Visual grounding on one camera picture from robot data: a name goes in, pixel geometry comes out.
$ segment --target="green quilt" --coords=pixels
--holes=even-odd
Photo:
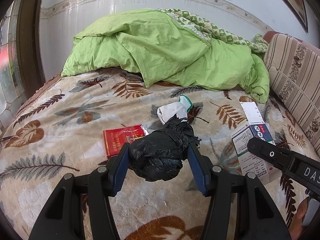
[[[268,44],[261,35],[255,40],[249,42],[187,11],[132,10],[102,17],[74,36],[62,76],[121,66],[140,72],[147,88],[160,80],[210,90],[239,84],[264,103],[269,75],[252,53],[266,52]]]

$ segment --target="crumpled black plastic bag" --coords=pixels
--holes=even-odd
[[[190,142],[199,144],[186,118],[171,117],[163,129],[135,140],[129,146],[130,168],[146,181],[175,178],[187,158]]]

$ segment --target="screw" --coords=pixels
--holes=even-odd
[[[105,172],[107,170],[107,168],[105,166],[100,166],[98,168],[98,172],[102,173],[102,172]]]
[[[213,167],[212,167],[212,170],[213,170],[214,172],[220,172],[220,171],[221,171],[221,168],[220,168],[219,166],[213,166]]]
[[[67,173],[63,176],[64,179],[71,179],[72,178],[72,173]]]
[[[248,172],[247,175],[250,179],[254,179],[256,177],[256,174],[254,174],[253,172]]]

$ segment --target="sofa backrest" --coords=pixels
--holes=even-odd
[[[320,56],[297,39],[278,33],[264,62],[278,95],[320,155]]]

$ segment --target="wall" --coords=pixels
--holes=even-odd
[[[62,70],[72,49],[72,36],[94,20],[145,7],[189,10],[249,40],[258,32],[274,29],[318,47],[315,15],[305,4],[309,33],[282,0],[42,0],[40,45],[44,73],[49,79]]]

